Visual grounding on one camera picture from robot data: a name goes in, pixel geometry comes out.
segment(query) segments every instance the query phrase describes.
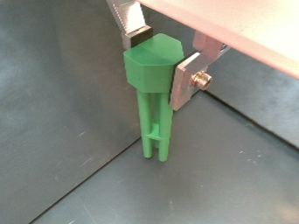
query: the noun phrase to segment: green hexagonal knob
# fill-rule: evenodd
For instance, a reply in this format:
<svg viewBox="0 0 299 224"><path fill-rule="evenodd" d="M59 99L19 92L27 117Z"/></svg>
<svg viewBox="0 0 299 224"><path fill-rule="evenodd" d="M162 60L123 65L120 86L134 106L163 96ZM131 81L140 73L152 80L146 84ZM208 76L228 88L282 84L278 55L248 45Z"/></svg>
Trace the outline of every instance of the green hexagonal knob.
<svg viewBox="0 0 299 224"><path fill-rule="evenodd" d="M143 93L170 93L174 65L183 59L182 42L158 34L124 52L128 83Z"/></svg>

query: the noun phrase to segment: metal clamp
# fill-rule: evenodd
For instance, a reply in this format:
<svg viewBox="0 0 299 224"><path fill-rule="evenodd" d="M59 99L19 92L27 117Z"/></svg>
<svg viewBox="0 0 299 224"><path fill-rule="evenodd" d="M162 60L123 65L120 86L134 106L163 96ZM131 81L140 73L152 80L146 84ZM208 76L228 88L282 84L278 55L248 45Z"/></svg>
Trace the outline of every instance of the metal clamp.
<svg viewBox="0 0 299 224"><path fill-rule="evenodd" d="M200 51L179 62L174 71L172 94L170 104L178 110L192 98L196 90L206 90L211 84L211 76L206 74L208 65L230 49L216 39L195 32L194 48Z"/></svg>
<svg viewBox="0 0 299 224"><path fill-rule="evenodd" d="M146 25L140 3L132 0L107 0L126 49L139 45L154 36L154 29Z"/></svg>

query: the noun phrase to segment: gray floor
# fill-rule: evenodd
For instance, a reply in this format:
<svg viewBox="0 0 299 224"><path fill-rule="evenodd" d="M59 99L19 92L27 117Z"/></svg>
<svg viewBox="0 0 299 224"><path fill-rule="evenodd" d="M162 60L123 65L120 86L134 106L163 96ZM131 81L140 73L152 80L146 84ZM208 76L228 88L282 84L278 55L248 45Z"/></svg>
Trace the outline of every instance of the gray floor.
<svg viewBox="0 0 299 224"><path fill-rule="evenodd" d="M199 93L175 114L171 156L140 141L33 224L298 224L299 151Z"/></svg>

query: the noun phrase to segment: green leg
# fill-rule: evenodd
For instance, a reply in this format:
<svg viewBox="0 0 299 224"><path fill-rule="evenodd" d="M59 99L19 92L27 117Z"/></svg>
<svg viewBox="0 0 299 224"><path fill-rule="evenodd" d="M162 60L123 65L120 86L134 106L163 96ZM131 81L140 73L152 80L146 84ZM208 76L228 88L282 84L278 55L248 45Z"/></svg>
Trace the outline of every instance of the green leg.
<svg viewBox="0 0 299 224"><path fill-rule="evenodd" d="M154 123L160 123L160 94L154 94ZM159 141L154 141L154 147L159 148Z"/></svg>
<svg viewBox="0 0 299 224"><path fill-rule="evenodd" d="M164 162L168 158L168 147L172 131L174 109L168 104L170 94L160 94L160 137L159 160Z"/></svg>
<svg viewBox="0 0 299 224"><path fill-rule="evenodd" d="M152 132L152 97L151 94L138 93L138 107L142 126L142 138L144 147L144 157L150 158L154 155L152 140L147 137Z"/></svg>

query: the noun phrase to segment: dark gray surface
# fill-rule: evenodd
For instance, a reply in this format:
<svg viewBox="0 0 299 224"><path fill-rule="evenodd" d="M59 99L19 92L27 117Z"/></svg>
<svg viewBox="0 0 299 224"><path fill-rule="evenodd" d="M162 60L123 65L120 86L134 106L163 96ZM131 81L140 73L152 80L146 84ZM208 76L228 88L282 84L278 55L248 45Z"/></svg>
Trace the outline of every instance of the dark gray surface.
<svg viewBox="0 0 299 224"><path fill-rule="evenodd" d="M139 138L106 1L0 1L0 223L28 223Z"/></svg>
<svg viewBox="0 0 299 224"><path fill-rule="evenodd" d="M154 31L179 39L188 55L194 30L156 11L144 11ZM207 91L299 147L299 80L234 49L210 66L208 73L214 81Z"/></svg>
<svg viewBox="0 0 299 224"><path fill-rule="evenodd" d="M139 141L33 224L296 224L298 173L299 151L200 93L168 161Z"/></svg>

